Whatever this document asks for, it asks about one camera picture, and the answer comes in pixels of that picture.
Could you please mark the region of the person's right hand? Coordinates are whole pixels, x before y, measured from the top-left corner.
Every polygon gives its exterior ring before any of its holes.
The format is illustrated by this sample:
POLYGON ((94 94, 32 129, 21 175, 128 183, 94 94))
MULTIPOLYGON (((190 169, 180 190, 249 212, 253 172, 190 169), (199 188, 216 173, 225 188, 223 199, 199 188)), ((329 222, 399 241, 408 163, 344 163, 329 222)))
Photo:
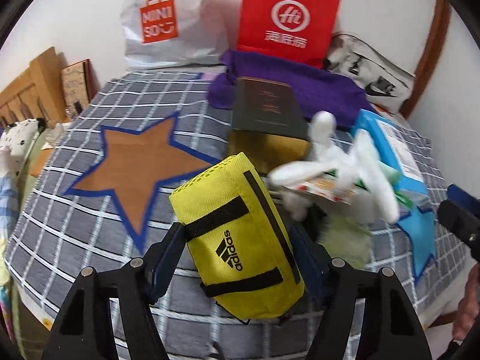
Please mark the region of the person's right hand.
POLYGON ((479 264, 476 263, 465 285, 465 296, 458 304, 458 311, 452 326, 452 337, 455 341, 462 341, 473 327, 479 315, 479 264))

